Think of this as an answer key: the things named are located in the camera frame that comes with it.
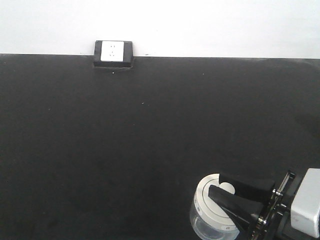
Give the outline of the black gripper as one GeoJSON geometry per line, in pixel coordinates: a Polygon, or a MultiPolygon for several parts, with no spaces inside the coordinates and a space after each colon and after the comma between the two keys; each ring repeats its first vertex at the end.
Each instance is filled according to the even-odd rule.
{"type": "Polygon", "coordinates": [[[210,185],[208,197],[232,220],[247,240],[295,240],[291,205],[297,192],[297,175],[288,170],[282,182],[221,172],[219,183],[229,183],[235,195],[210,185]]]}

